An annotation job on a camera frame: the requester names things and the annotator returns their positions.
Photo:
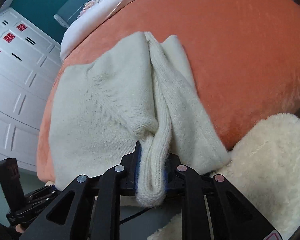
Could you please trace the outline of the white folded duvet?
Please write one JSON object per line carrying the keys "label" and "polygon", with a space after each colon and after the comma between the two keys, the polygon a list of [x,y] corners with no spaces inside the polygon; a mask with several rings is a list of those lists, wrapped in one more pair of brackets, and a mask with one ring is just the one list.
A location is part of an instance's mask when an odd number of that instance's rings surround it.
{"label": "white folded duvet", "polygon": [[60,59],[68,55],[96,28],[134,0],[97,0],[76,19],[65,32],[61,42]]}

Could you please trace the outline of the cream fluffy jacket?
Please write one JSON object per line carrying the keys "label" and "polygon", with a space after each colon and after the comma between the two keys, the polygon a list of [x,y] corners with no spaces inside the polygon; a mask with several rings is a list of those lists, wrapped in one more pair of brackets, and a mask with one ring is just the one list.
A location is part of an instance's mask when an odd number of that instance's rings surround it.
{"label": "cream fluffy jacket", "polygon": [[230,151],[224,175],[290,239],[300,226],[300,118],[279,113],[259,121]]}

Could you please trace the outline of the cream knitted cardigan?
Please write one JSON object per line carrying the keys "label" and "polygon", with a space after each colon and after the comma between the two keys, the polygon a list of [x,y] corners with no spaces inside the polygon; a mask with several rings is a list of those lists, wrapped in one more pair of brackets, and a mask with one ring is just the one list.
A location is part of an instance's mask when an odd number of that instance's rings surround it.
{"label": "cream knitted cardigan", "polygon": [[104,174],[136,143],[136,200],[144,207],[164,199],[169,153],[199,174],[230,161],[175,35],[158,42],[136,32],[93,63],[67,67],[57,86],[49,131],[57,189],[81,174]]}

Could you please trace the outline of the white panelled wardrobe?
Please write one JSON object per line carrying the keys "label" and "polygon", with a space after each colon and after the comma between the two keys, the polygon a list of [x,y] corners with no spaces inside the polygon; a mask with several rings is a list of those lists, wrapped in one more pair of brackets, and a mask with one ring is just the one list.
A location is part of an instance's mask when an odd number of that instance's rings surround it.
{"label": "white panelled wardrobe", "polygon": [[40,125],[60,45],[12,8],[0,13],[0,160],[36,172]]}

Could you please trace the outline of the pink ruffled pillow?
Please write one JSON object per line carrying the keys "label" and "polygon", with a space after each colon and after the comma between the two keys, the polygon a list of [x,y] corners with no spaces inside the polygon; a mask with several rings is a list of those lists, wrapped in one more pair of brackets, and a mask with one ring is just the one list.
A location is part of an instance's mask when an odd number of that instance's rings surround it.
{"label": "pink ruffled pillow", "polygon": [[87,3],[85,3],[83,9],[80,11],[77,18],[80,18],[88,9],[90,9],[91,7],[93,7],[95,4],[97,4],[99,2],[100,2],[100,0],[90,0]]}

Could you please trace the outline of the orange plush bedspread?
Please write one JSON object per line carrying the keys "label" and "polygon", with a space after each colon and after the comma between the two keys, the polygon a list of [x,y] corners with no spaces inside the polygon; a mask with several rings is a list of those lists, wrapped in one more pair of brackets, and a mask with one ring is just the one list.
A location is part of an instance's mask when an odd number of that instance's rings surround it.
{"label": "orange plush bedspread", "polygon": [[300,108],[300,3],[134,0],[86,37],[61,67],[95,61],[124,37],[176,35],[199,98],[226,148],[259,120]]}

